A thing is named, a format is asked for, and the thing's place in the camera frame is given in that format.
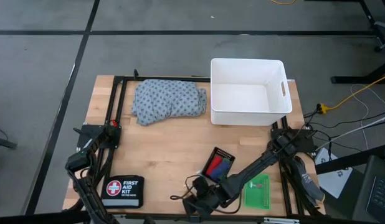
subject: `black desk leg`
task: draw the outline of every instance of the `black desk leg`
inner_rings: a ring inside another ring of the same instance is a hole
[[[331,77],[334,84],[370,84],[385,75],[385,64],[363,77]],[[385,84],[385,79],[378,84]]]
[[[17,144],[0,138],[0,146],[7,147],[9,149],[15,149]]]

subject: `wooden tabletop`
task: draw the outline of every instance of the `wooden tabletop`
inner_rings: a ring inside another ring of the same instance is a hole
[[[88,124],[103,124],[112,89],[113,76],[99,75],[96,79],[87,111]],[[136,123],[136,116],[131,115],[131,105],[135,88],[139,82],[128,81],[122,109],[122,134],[120,146],[115,151],[111,175],[140,175],[145,178],[144,205],[139,209],[108,209],[109,212],[165,213],[185,214],[180,200],[170,200],[171,195],[185,193],[184,180],[199,172],[205,165],[215,146],[235,156],[229,174],[238,173],[264,152],[270,140],[270,126],[224,126],[211,123],[210,83],[197,83],[198,88],[207,91],[206,113],[198,117],[168,118],[149,126]],[[287,116],[292,128],[301,128],[303,115],[297,86],[289,81],[292,98],[292,112]],[[115,102],[118,101],[118,88]],[[115,117],[116,105],[112,117]],[[298,154],[304,162],[307,172],[318,184],[315,165],[305,154]],[[271,179],[271,209],[260,210],[245,207],[242,204],[235,215],[271,215],[284,216],[282,185],[278,164],[263,171]],[[293,213],[297,213],[295,194],[289,185]],[[71,207],[78,195],[69,182],[63,208]],[[325,213],[321,202],[320,211]],[[227,207],[234,211],[238,200]]]

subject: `cable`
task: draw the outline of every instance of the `cable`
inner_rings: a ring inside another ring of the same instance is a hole
[[[192,175],[192,176],[189,176],[186,178],[186,180],[184,181],[185,185],[186,185],[186,188],[187,188],[187,192],[184,193],[182,196],[178,196],[178,195],[172,195],[170,196],[170,199],[171,200],[179,200],[179,199],[184,199],[185,196],[187,196],[188,193],[190,193],[191,195],[193,195],[195,198],[197,198],[197,196],[194,195],[194,193],[191,191],[193,189],[194,186],[191,186],[191,187],[188,187],[188,184],[187,184],[187,180],[190,179],[191,177],[201,177],[201,175]],[[233,212],[226,212],[226,211],[222,211],[222,210],[218,210],[216,208],[211,208],[212,210],[216,211],[216,212],[219,212],[219,213],[223,213],[223,214],[227,214],[227,215],[232,215],[232,214],[235,214],[237,213],[240,208],[241,208],[241,196],[242,192],[240,192],[240,197],[239,197],[239,204],[238,204],[238,207],[235,211]],[[198,207],[197,205],[189,202],[188,200],[186,201],[189,205],[193,206],[195,209],[203,209],[201,207]]]
[[[323,141],[328,141],[328,140],[326,140],[326,139],[319,138],[319,137],[316,137],[316,136],[313,136],[313,138],[317,138],[317,139],[323,140]],[[348,148],[348,149],[354,149],[354,150],[357,150],[357,151],[362,152],[362,150],[360,150],[360,149],[358,149],[358,148],[355,148],[355,147],[344,146],[344,145],[339,144],[339,143],[336,143],[336,142],[333,142],[333,144],[336,144],[337,146],[345,147],[345,148]]]
[[[362,91],[365,90],[365,89],[368,89],[368,88],[371,87],[373,84],[378,83],[378,82],[380,82],[380,81],[382,81],[382,80],[384,80],[384,79],[385,79],[385,76],[382,77],[382,78],[380,78],[379,80],[376,80],[375,82],[372,82],[370,85],[368,85],[368,86],[366,86],[366,87],[364,87],[364,88],[362,88],[362,89],[356,91],[356,92],[353,93],[352,95],[346,97],[344,100],[342,100],[341,102],[339,102],[336,106],[327,107],[327,106],[325,106],[325,105],[321,105],[321,108],[322,108],[321,112],[322,112],[323,114],[325,114],[325,113],[326,113],[327,111],[329,111],[329,110],[337,109],[339,106],[341,106],[343,103],[345,103],[348,99],[352,98],[354,95],[356,95],[356,94],[362,92]]]
[[[0,132],[6,137],[6,141],[8,141],[8,135],[2,129],[0,129]]]
[[[355,85],[361,85],[361,86],[366,87],[365,85],[362,85],[362,84],[353,84],[353,85],[350,86],[350,92],[351,92],[352,94],[353,94],[353,87],[354,87]],[[378,94],[376,94],[372,89],[368,88],[368,90],[371,91],[372,93],[374,93],[375,96],[376,96],[378,99],[380,99],[380,100],[385,104],[385,101],[384,101],[383,99],[381,99],[381,97],[379,97]],[[362,120],[360,121],[360,126],[363,127],[363,119],[367,117],[369,110],[368,110],[368,107],[367,107],[367,105],[366,105],[365,103],[363,103],[361,100],[359,100],[356,96],[353,95],[353,97],[354,97],[358,102],[360,102],[362,105],[364,105],[364,106],[366,107],[367,112],[366,112],[366,114],[363,116]],[[367,136],[366,136],[366,133],[365,133],[364,129],[362,129],[361,132],[363,133],[364,140],[366,141],[366,149],[369,149],[369,147],[368,147],[368,141],[367,141]]]
[[[89,167],[88,167],[88,168],[84,168],[84,169],[82,169],[82,171],[80,171],[80,178],[83,177],[83,173],[84,173],[85,171],[87,171],[87,170],[89,170]]]
[[[378,125],[381,125],[381,124],[385,124],[385,121],[384,121],[384,122],[381,122],[381,123],[378,123],[378,124],[373,124],[373,125],[367,126],[367,127],[365,127],[364,129],[366,129],[366,128],[372,128],[372,127],[375,127],[375,126],[378,126]]]
[[[276,1],[276,0],[271,0],[271,1],[274,2],[275,4],[289,5],[289,4],[295,3],[297,0],[293,0],[292,2],[278,2],[278,1]]]
[[[74,182],[75,185],[77,185],[80,189],[82,188],[82,186],[80,185],[79,181],[78,181],[78,178],[75,176],[75,174],[69,170],[68,168],[66,168],[67,172],[68,172],[68,175],[70,176],[70,178],[72,179],[72,181]],[[98,219],[100,219],[101,222],[103,223],[107,223],[106,220],[103,219],[103,217],[100,217],[99,215],[96,216]]]
[[[367,125],[365,125],[365,126],[363,126],[363,127],[359,127],[359,128],[354,129],[354,130],[348,131],[347,133],[341,134],[341,135],[339,135],[339,136],[337,136],[337,137],[335,137],[335,138],[329,140],[329,142],[333,142],[333,141],[337,140],[337,139],[340,138],[340,137],[343,137],[343,136],[345,136],[345,135],[347,135],[347,134],[350,134],[350,133],[353,133],[353,132],[355,132],[355,131],[362,130],[363,128],[367,128],[367,127],[369,127],[369,126],[371,126],[371,125],[373,125],[373,124],[376,124],[376,123],[378,123],[378,122],[380,122],[380,121],[384,121],[384,120],[385,120],[385,117],[383,117],[383,118],[381,118],[381,119],[379,119],[379,120],[377,120],[377,121],[374,121],[374,122],[372,122],[372,123],[370,123],[370,124],[367,124]],[[328,142],[322,144],[322,145],[319,146],[317,149],[315,149],[315,151],[317,151],[318,149],[321,149],[323,146],[327,145],[327,143],[328,143]]]
[[[372,117],[365,118],[365,119],[358,119],[358,120],[355,120],[355,121],[343,121],[343,122],[337,123],[334,126],[325,126],[324,124],[320,124],[320,123],[316,123],[316,122],[311,122],[310,124],[317,124],[317,125],[323,126],[324,128],[335,128],[335,127],[339,126],[340,124],[348,124],[348,123],[355,123],[355,122],[359,122],[359,121],[365,121],[365,120],[368,120],[368,119],[376,118],[376,117],[384,115],[384,114],[385,114],[385,112],[380,113],[380,114],[375,115],[375,116],[372,116]]]
[[[311,116],[314,116],[314,115],[316,115],[316,114],[318,114],[319,112],[316,112],[316,113],[307,113],[307,114],[304,114],[303,115],[303,118],[309,118],[309,117],[311,117]]]
[[[103,176],[108,173],[108,171],[110,171],[110,161],[113,159],[113,154],[109,154],[107,159],[105,160],[105,163],[104,165],[102,165],[100,171],[98,172],[98,175],[96,177],[93,178],[93,187],[96,188],[97,185],[100,183],[101,179],[103,178]],[[80,211],[82,208],[83,208],[83,202],[82,202],[82,199],[78,199],[75,204],[66,209],[66,210],[76,210],[76,211]]]
[[[323,132],[323,131],[317,130],[316,133],[322,133],[322,134],[324,134],[325,136],[328,137],[328,141],[330,141],[330,140],[332,139],[327,133],[325,133],[325,132]],[[328,143],[328,161],[331,161],[331,160],[332,160],[332,158],[331,158],[331,147],[332,147],[332,142]]]

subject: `black metal frame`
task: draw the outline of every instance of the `black metal frame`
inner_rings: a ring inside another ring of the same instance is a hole
[[[275,122],[272,125],[272,128],[273,129],[278,129],[278,123]],[[288,128],[287,118],[286,117],[282,118],[282,128],[283,129]],[[291,215],[292,214],[292,204],[291,204],[291,198],[290,198],[290,193],[289,193],[289,189],[288,189],[288,180],[287,180],[287,177],[285,176],[285,174],[282,172],[282,167],[283,167],[283,162],[282,161],[278,161],[278,167],[280,169],[281,186],[282,186],[282,194],[283,194],[283,197],[284,197],[285,213],[287,215]]]
[[[282,128],[283,129],[287,129],[288,128],[288,121],[287,121],[287,117],[284,116],[282,119],[281,119],[281,123],[282,123]],[[286,178],[287,177],[282,177],[281,176],[281,180],[282,180],[282,185],[286,186],[287,188],[287,192],[288,192],[288,183],[287,183],[287,180]],[[297,209],[298,209],[298,214],[299,215],[304,215],[305,214],[305,209],[303,208],[303,204],[302,204],[302,201],[299,199],[297,193],[295,192],[295,200],[297,201]]]
[[[54,123],[51,127],[49,138],[46,142],[44,152],[42,154],[42,158],[39,162],[38,169],[34,180],[32,181],[32,185],[29,191],[29,194],[26,198],[24,207],[22,212],[26,215],[32,215],[35,213],[37,203],[39,201],[40,193],[43,188],[43,184],[50,166],[50,162],[52,156],[54,154],[54,149],[57,144],[57,140],[59,137],[61,125],[64,121],[65,112],[68,107],[69,99],[72,94],[72,90],[74,88],[74,84],[77,78],[78,70],[80,68],[80,64],[82,61],[82,57],[85,52],[86,44],[88,38],[91,35],[330,35],[330,36],[370,36],[378,38],[382,44],[385,43],[383,39],[382,33],[379,31],[377,27],[374,27],[374,20],[369,12],[364,0],[345,0],[351,2],[359,2],[363,8],[363,11],[367,18],[369,19],[370,24],[373,29],[368,30],[352,30],[352,31],[344,31],[344,30],[330,30],[330,31],[299,31],[299,30],[285,30],[285,31],[272,31],[272,30],[92,30],[92,25],[95,19],[95,15],[98,10],[98,6],[100,4],[100,0],[94,0],[94,4],[88,18],[88,22],[86,28],[84,30],[0,30],[0,35],[81,35],[82,41],[80,43],[74,67],[71,71],[70,78],[67,86],[65,87],[65,91],[60,103],[59,110],[57,112],[57,116],[54,119]],[[382,76],[385,72],[385,64],[375,70],[373,73],[365,77],[333,77],[333,83],[367,83],[378,77]],[[136,75],[133,77],[133,80],[142,81],[144,79],[148,79],[149,77],[137,77]],[[168,80],[195,80],[195,82],[205,82],[208,80],[207,78],[163,78]],[[99,151],[99,155],[102,157],[103,152]]]
[[[368,158],[372,155],[385,159],[385,145],[318,164],[316,165],[316,172],[319,175],[365,164],[367,163]]]
[[[359,2],[361,7],[363,8],[364,13],[366,14],[366,17],[368,19],[368,22],[371,25],[372,30],[376,34],[376,37],[380,41],[381,45],[385,44],[385,38],[382,34],[382,32],[379,30],[379,27],[374,25],[375,20],[373,15],[371,15],[366,3],[364,0],[357,0],[356,2]],[[339,76],[334,76],[331,77],[331,82],[334,84],[370,84],[380,78],[382,78],[385,75],[385,63],[372,71],[370,74],[362,76],[362,77],[339,77]],[[385,84],[385,79],[378,84]]]
[[[115,76],[113,79],[113,85],[112,85],[112,90],[111,90],[111,95],[110,95],[110,100],[108,102],[108,108],[107,108],[107,113],[105,116],[105,124],[108,124],[111,120],[111,114],[112,114],[112,109],[114,105],[114,100],[115,100],[115,94],[116,94],[116,89],[117,86],[121,83],[122,88],[121,88],[121,93],[120,93],[120,100],[118,102],[118,109],[116,111],[116,118],[115,122],[120,124],[120,117],[121,117],[121,109],[123,105],[123,100],[125,97],[125,92],[126,92],[126,85],[128,81],[144,81],[144,80],[149,80],[149,79],[161,79],[161,80],[179,80],[179,81],[190,81],[190,82],[206,82],[210,83],[211,78],[209,77],[141,77],[139,76],[137,70],[134,70],[132,77],[119,77]],[[283,123],[283,128],[288,128],[287,124],[287,118],[283,117],[282,119]],[[114,150],[110,149],[108,157],[113,157],[113,152]],[[100,156],[100,151],[98,152],[98,163],[102,164],[102,159],[103,159],[103,152],[101,153]],[[105,182],[109,177],[110,177],[110,172],[111,172],[111,164],[112,160],[110,163],[110,167],[108,171],[105,173],[104,176],[104,181]],[[285,202],[285,208],[287,211],[287,216],[293,215],[292,214],[292,204],[290,201],[290,196],[289,196],[289,190],[288,190],[288,180],[287,178],[282,175],[282,189],[283,189],[283,194],[284,198],[287,198]],[[304,215],[303,212],[303,206],[301,207],[301,211],[299,215]],[[230,222],[257,222],[261,223],[264,221],[265,218],[268,218],[269,216],[247,216],[247,215],[241,215],[241,216],[228,216],[228,215],[211,215],[209,218],[203,218],[200,215],[182,215],[182,214],[147,214],[147,213],[111,213],[113,215],[122,215],[123,218],[126,219],[145,219],[146,217],[151,217],[154,220],[174,220],[174,221],[180,221],[184,220],[187,222],[202,222],[203,220],[208,220],[208,221],[230,221]]]

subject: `gray patterned cloth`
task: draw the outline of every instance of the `gray patterned cloth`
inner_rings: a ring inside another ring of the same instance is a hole
[[[177,116],[199,116],[206,110],[206,90],[194,82],[145,80],[135,90],[131,113],[149,125]]]

